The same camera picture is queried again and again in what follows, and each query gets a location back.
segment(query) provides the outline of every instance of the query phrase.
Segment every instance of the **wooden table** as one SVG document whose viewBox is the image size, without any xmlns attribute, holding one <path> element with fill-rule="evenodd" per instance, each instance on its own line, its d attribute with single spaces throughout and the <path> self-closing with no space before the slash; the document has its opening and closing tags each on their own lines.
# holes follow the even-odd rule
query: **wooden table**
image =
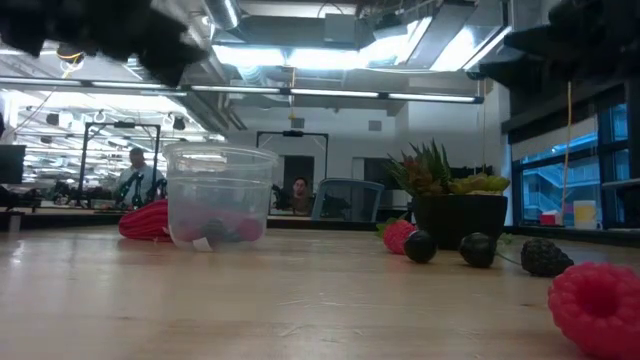
<svg viewBox="0 0 640 360">
<path fill-rule="evenodd" d="M 270 230 L 217 254 L 114 227 L 21 237 L 0 241 L 3 360 L 582 359 L 552 324 L 550 280 L 499 259 L 415 265 L 349 232 Z M 640 267 L 640 250 L 561 245 Z"/>
</svg>

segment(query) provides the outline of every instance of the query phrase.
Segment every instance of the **black planter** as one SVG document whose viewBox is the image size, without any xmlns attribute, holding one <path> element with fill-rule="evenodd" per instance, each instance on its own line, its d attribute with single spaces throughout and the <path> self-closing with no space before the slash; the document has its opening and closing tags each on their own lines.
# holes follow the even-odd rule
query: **black planter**
<svg viewBox="0 0 640 360">
<path fill-rule="evenodd" d="M 494 195 L 442 195 L 414 198 L 412 207 L 418 228 L 435 238 L 438 248 L 458 250 L 462 238 L 475 232 L 502 235 L 507 201 Z"/>
</svg>

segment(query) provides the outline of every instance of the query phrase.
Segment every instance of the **plastic container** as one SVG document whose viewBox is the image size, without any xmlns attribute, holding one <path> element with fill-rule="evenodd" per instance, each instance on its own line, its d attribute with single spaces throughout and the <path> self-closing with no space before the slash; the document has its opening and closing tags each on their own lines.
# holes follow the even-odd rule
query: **plastic container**
<svg viewBox="0 0 640 360">
<path fill-rule="evenodd" d="M 176 246 L 212 251 L 264 235 L 276 154 L 223 143 L 174 143 L 163 154 Z"/>
</svg>

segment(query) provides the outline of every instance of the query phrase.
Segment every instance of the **computer monitor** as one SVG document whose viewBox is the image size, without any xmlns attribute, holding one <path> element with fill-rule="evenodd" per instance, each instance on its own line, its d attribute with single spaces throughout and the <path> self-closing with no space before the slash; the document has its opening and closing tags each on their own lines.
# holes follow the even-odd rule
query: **computer monitor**
<svg viewBox="0 0 640 360">
<path fill-rule="evenodd" d="M 22 184 L 26 145 L 0 145 L 0 184 Z"/>
</svg>

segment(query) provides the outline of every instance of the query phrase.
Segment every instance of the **man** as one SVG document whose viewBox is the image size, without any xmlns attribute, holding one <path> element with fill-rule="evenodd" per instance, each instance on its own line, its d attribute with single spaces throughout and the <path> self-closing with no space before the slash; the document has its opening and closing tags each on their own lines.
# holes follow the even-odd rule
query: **man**
<svg viewBox="0 0 640 360">
<path fill-rule="evenodd" d="M 124 170 L 120 177 L 118 178 L 118 182 L 116 183 L 116 193 L 120 191 L 120 187 L 122 184 L 127 182 L 129 178 L 135 173 L 139 173 L 144 175 L 142 182 L 140 184 L 140 196 L 144 201 L 147 196 L 147 191 L 151 189 L 153 186 L 153 168 L 147 166 L 147 163 L 144 161 L 144 151 L 140 148 L 133 148 L 129 151 L 129 160 L 131 161 L 131 167 Z M 158 170 L 156 170 L 156 182 L 158 180 L 164 179 L 164 175 Z M 135 182 L 129 188 L 129 192 L 125 196 L 123 203 L 126 205 L 132 205 L 131 200 L 133 199 L 133 195 L 135 195 L 136 186 Z"/>
<path fill-rule="evenodd" d="M 296 215 L 309 215 L 311 213 L 311 198 L 309 197 L 309 183 L 303 177 L 296 178 L 293 182 L 293 197 L 291 208 Z"/>
</svg>

